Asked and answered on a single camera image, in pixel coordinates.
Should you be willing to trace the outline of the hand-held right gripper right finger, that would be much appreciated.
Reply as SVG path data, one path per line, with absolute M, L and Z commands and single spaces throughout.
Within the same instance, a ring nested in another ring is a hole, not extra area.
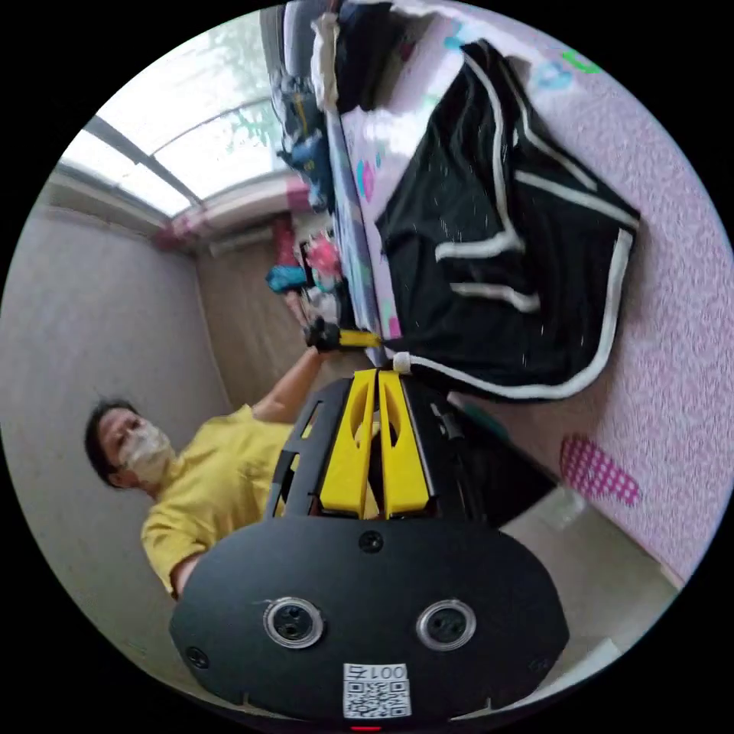
M 386 518 L 421 513 L 429 492 L 401 376 L 378 373 L 381 456 Z

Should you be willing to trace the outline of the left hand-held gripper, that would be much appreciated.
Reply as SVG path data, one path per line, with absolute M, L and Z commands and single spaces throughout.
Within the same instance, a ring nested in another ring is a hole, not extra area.
M 378 349 L 381 337 L 366 330 L 341 330 L 337 323 L 314 319 L 305 329 L 305 341 L 318 352 L 340 352 L 344 349 Z

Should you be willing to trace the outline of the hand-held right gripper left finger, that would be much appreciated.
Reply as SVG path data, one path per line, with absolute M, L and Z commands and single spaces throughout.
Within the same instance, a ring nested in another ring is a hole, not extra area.
M 327 514 L 375 518 L 377 505 L 369 485 L 375 410 L 376 370 L 354 373 L 320 490 Z

